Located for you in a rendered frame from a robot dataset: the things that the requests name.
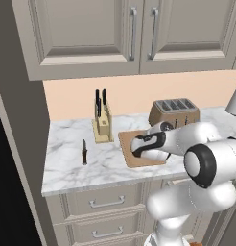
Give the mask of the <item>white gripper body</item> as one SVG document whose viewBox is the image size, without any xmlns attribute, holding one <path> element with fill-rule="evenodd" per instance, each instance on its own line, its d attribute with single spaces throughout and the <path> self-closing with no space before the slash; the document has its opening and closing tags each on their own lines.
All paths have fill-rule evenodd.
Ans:
<svg viewBox="0 0 236 246">
<path fill-rule="evenodd" d="M 170 153 L 159 149 L 146 150 L 141 153 L 141 157 L 148 160 L 166 161 L 171 156 Z"/>
</svg>

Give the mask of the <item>wooden cutting board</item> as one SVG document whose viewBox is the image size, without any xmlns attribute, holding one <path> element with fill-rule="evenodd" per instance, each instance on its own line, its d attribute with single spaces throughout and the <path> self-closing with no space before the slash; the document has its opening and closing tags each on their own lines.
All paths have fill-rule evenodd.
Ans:
<svg viewBox="0 0 236 246">
<path fill-rule="evenodd" d="M 165 164 L 166 163 L 165 160 L 149 160 L 145 158 L 137 158 L 133 155 L 133 153 L 130 150 L 130 142 L 134 137 L 136 137 L 137 135 L 142 135 L 142 134 L 143 134 L 143 130 L 124 131 L 124 132 L 118 133 L 120 145 L 122 148 L 122 152 L 123 152 L 127 167 L 135 168 L 135 167 L 145 167 L 145 166 Z"/>
</svg>

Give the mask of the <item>bronze four-slot toaster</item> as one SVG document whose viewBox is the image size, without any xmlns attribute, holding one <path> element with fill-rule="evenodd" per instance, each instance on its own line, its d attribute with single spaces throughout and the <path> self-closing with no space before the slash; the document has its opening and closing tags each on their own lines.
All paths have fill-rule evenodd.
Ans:
<svg viewBox="0 0 236 246">
<path fill-rule="evenodd" d="M 200 110 L 187 98 L 156 100 L 150 111 L 149 123 L 153 126 L 161 121 L 167 121 L 174 128 L 180 128 L 199 122 Z"/>
</svg>

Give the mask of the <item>beige wooden knife block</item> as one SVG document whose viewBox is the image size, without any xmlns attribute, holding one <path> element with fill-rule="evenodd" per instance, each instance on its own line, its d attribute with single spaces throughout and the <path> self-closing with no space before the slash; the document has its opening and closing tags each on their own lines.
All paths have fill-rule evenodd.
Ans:
<svg viewBox="0 0 236 246">
<path fill-rule="evenodd" d="M 95 112 L 95 118 L 92 120 L 93 133 L 96 143 L 113 142 L 112 134 L 112 114 L 109 104 L 101 104 L 101 115 Z"/>
</svg>

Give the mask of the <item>silver range hood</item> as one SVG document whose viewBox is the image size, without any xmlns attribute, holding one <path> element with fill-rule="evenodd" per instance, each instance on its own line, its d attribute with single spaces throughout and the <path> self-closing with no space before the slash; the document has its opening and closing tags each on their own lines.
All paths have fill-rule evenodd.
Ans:
<svg viewBox="0 0 236 246">
<path fill-rule="evenodd" d="M 234 91 L 225 111 L 236 116 L 236 90 Z"/>
</svg>

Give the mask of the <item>grey tall cabinet panel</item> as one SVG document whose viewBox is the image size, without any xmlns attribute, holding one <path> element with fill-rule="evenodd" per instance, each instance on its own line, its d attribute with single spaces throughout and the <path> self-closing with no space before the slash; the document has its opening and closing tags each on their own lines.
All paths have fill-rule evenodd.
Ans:
<svg viewBox="0 0 236 246">
<path fill-rule="evenodd" d="M 49 114 L 30 81 L 12 0 L 0 0 L 0 246 L 57 246 L 41 195 Z"/>
</svg>

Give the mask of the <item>dark brown-handled knife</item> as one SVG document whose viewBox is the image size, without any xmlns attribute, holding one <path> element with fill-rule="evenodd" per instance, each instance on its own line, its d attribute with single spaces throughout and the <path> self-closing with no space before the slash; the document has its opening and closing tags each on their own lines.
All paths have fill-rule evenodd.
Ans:
<svg viewBox="0 0 236 246">
<path fill-rule="evenodd" d="M 83 165 L 87 165 L 87 149 L 86 149 L 86 142 L 84 138 L 83 138 L 82 157 L 83 157 Z"/>
</svg>

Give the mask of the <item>grey wall cupboard door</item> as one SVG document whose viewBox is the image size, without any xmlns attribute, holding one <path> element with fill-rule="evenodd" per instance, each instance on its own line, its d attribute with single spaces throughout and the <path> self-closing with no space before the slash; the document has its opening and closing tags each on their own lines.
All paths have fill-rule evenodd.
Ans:
<svg viewBox="0 0 236 246">
<path fill-rule="evenodd" d="M 134 61 L 130 7 L 137 9 Z M 143 0 L 12 0 L 31 81 L 139 72 Z"/>
<path fill-rule="evenodd" d="M 153 60 L 152 8 L 158 8 Z M 144 0 L 140 72 L 230 69 L 236 57 L 236 0 Z"/>
</svg>

